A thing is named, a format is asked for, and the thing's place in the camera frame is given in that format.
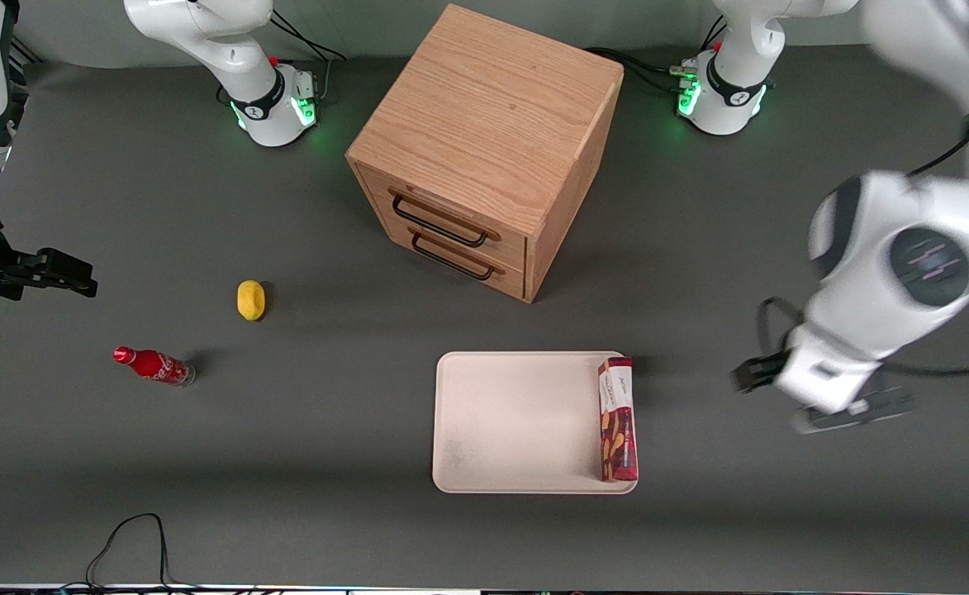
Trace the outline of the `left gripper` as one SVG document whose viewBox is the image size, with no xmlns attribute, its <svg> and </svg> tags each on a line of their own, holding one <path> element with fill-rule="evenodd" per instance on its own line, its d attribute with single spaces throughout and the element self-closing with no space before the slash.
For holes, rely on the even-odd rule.
<svg viewBox="0 0 969 595">
<path fill-rule="evenodd" d="M 881 361 L 847 346 L 827 331 L 800 324 L 791 332 L 787 350 L 753 358 L 751 366 L 730 373 L 734 391 L 748 394 L 776 388 L 800 404 L 834 414 L 847 409 Z"/>
</svg>

